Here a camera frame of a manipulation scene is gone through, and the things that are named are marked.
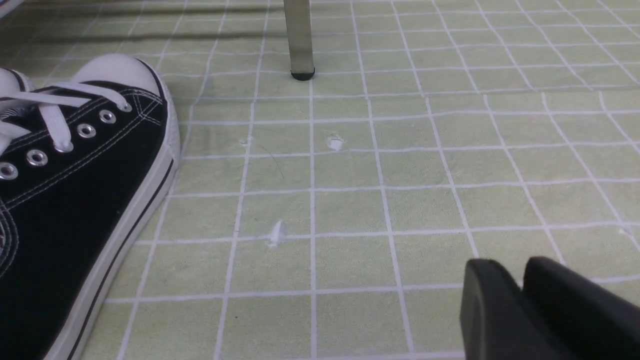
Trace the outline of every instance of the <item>black rubber object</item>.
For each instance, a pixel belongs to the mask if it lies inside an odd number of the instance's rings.
[[[298,81],[309,81],[316,74],[316,68],[313,72],[291,72],[291,76]]]
[[[640,308],[542,257],[522,291],[500,263],[469,260],[460,324],[467,360],[640,359]]]

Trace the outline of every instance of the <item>white shoelace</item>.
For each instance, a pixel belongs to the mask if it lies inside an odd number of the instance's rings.
[[[107,100],[115,103],[121,110],[130,106],[122,95],[117,91],[108,88],[79,83],[56,83],[52,86],[105,97]],[[44,119],[45,126],[53,139],[54,146],[61,152],[68,152],[73,149],[73,144],[71,144],[71,130],[67,125],[65,116],[60,110],[60,106],[73,106],[75,108],[79,108],[86,104],[89,99],[35,92],[18,92],[16,94],[9,95],[6,98],[19,100],[26,104],[36,103],[38,110]],[[13,139],[29,133],[30,131],[18,125],[0,122],[0,154],[6,150]]]

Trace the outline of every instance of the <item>floor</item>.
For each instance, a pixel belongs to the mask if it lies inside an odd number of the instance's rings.
[[[548,256],[640,304],[638,1],[312,4],[309,83],[280,1],[0,21],[0,65],[36,84],[129,53],[179,111],[182,169],[84,359],[463,359],[473,257],[521,279]]]

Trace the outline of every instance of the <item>sneaker toe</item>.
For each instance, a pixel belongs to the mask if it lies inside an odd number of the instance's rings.
[[[82,67],[71,79],[73,83],[85,81],[110,81],[141,88],[160,96],[153,72],[138,59],[124,54],[99,56]]]
[[[32,90],[31,83],[25,75],[17,71],[0,69],[0,97]]]

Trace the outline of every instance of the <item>metal chair leg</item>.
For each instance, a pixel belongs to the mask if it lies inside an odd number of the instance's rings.
[[[287,21],[291,75],[294,79],[307,81],[314,77],[314,54],[311,44],[310,0],[284,0]]]

